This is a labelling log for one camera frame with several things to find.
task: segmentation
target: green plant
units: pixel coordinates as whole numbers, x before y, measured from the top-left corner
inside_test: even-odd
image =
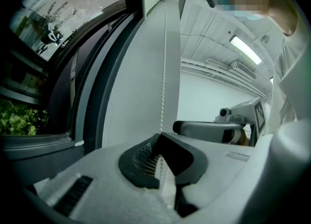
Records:
[[[42,134],[49,120],[46,110],[32,109],[3,99],[0,99],[0,111],[0,134]]]

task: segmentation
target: white shirt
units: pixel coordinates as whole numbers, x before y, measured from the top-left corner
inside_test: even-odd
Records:
[[[281,79],[292,67],[296,59],[301,55],[308,41],[310,33],[307,24],[298,14],[298,22],[295,32],[291,36],[285,36],[281,53],[274,64],[274,77],[272,89],[272,103],[265,134],[274,133],[283,123],[295,120],[294,109],[287,101],[286,95],[279,87]]]

